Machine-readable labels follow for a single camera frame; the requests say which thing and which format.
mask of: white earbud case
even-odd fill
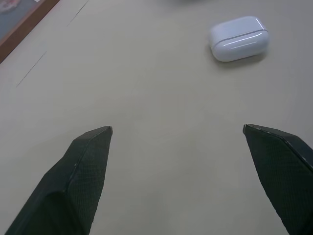
[[[246,16],[214,26],[209,43],[217,60],[229,62],[264,52],[269,36],[258,18]]]

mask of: scratch mark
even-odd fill
[[[30,73],[30,71],[36,66],[36,64],[41,60],[41,58],[47,53],[47,51],[44,52],[44,54],[39,58],[39,60],[34,64],[33,67],[31,67],[31,69],[28,71],[28,73],[23,77],[23,79],[18,83],[18,85],[16,85],[15,88],[17,88],[21,82],[23,82],[24,78],[27,77],[27,75]]]
[[[75,17],[79,14],[79,12],[86,6],[86,4],[89,2],[89,0],[87,0],[87,2],[82,6],[82,8],[80,8],[80,10],[76,13],[76,15],[74,16],[74,18],[68,23],[67,26],[69,26],[70,23],[72,23],[72,21],[75,19]]]

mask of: brown wooden border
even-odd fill
[[[30,31],[45,17],[59,0],[40,0],[17,23],[11,31],[0,40],[0,63],[14,50],[14,48],[30,33]]]

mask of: framed picture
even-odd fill
[[[0,0],[0,63],[59,0]]]

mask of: textured rubber pad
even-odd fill
[[[246,124],[244,134],[260,182],[288,233],[313,234],[312,149],[276,129]]]
[[[88,235],[101,196],[112,128],[76,138],[41,179],[6,235]]]

